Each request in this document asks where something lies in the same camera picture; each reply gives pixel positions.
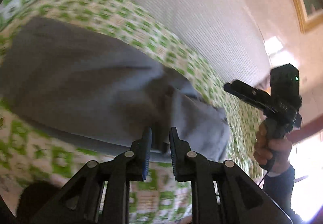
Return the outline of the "dark right sleeve forearm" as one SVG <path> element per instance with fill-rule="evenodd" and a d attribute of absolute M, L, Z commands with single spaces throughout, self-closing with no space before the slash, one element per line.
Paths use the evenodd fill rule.
<path fill-rule="evenodd" d="M 263 191 L 290 217 L 293 223 L 302 223 L 301 217 L 291 208 L 295 169 L 292 165 L 283 173 L 269 172 L 264 178 Z"/>

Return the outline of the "person's right hand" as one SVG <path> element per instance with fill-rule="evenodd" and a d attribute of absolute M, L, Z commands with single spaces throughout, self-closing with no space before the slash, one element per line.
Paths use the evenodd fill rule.
<path fill-rule="evenodd" d="M 271 173 L 282 174 L 290 168 L 289 156 L 292 150 L 292 143 L 286 138 L 267 139 L 267 129 L 263 121 L 256 133 L 256 143 L 254 146 L 254 158 L 259 165 L 266 165 L 275 155 Z"/>

